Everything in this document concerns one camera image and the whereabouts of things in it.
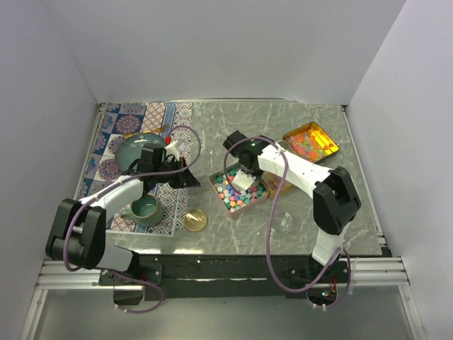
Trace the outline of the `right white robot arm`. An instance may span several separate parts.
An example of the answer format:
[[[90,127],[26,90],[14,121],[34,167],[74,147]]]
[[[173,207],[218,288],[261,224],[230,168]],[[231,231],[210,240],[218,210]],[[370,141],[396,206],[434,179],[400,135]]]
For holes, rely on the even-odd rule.
[[[311,163],[264,136],[246,137],[238,130],[225,139],[223,146],[239,162],[240,170],[231,182],[236,192],[247,191],[267,172],[312,199],[319,231],[311,253],[314,261],[310,274],[315,281],[326,282],[335,273],[330,258],[342,246],[345,229],[362,205],[348,170]]]

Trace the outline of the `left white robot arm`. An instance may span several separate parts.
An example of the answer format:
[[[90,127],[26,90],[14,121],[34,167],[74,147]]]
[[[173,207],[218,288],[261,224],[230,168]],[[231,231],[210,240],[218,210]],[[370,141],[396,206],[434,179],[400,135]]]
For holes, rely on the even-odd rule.
[[[124,284],[141,275],[139,256],[106,240],[106,223],[127,204],[144,197],[160,183],[173,189],[200,186],[175,142],[148,143],[140,157],[116,181],[81,200],[64,199],[57,207],[45,253],[70,271],[106,268]]]

